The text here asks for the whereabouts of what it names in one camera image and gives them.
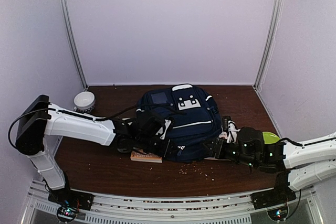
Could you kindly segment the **navy blue backpack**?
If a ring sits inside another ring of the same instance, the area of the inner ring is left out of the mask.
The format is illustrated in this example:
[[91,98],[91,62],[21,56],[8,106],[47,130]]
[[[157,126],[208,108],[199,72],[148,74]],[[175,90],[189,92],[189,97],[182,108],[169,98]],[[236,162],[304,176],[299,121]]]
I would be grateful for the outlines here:
[[165,159],[170,161],[192,162],[210,157],[204,142],[218,137],[223,130],[212,95],[191,84],[148,91],[136,107],[136,115],[153,110],[163,118],[173,120],[166,137],[179,147],[179,152],[167,154]]

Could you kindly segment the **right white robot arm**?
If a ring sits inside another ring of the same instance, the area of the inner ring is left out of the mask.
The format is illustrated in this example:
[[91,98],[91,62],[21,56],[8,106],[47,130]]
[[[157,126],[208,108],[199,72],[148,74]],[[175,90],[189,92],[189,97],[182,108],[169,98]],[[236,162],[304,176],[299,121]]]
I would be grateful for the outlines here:
[[276,174],[272,189],[251,194],[255,209],[285,204],[296,199],[296,193],[335,175],[335,133],[302,142],[275,136],[266,142],[266,133],[243,127],[231,142],[213,138],[205,142],[210,157]]

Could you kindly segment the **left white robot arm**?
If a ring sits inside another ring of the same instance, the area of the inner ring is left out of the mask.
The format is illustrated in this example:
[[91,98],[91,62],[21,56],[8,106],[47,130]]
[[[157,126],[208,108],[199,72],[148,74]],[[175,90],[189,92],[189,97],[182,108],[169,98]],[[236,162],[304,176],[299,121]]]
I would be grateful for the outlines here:
[[126,150],[142,149],[160,157],[177,154],[183,147],[167,136],[173,120],[165,119],[154,111],[145,111],[136,118],[120,119],[117,114],[100,118],[90,114],[66,110],[49,102],[47,95],[38,96],[21,116],[13,148],[26,155],[46,182],[52,198],[64,207],[79,203],[79,197],[70,189],[65,172],[48,153],[46,135],[65,136],[90,141],[102,146],[117,142]]

